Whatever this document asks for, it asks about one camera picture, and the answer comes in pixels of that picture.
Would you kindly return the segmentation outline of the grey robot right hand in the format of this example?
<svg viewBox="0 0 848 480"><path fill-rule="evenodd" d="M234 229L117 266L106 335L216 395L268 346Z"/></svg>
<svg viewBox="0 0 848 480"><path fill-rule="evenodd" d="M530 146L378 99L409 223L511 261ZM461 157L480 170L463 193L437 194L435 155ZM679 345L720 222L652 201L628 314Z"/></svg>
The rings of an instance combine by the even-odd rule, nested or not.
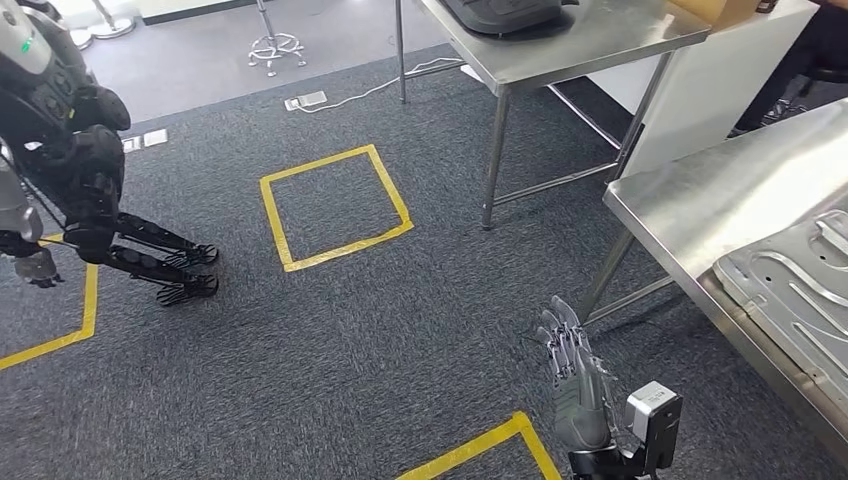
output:
<svg viewBox="0 0 848 480"><path fill-rule="evenodd" d="M540 315L536 339L552 372L554 429L572 451L612 443L603 372L574 309L554 295Z"/></svg>

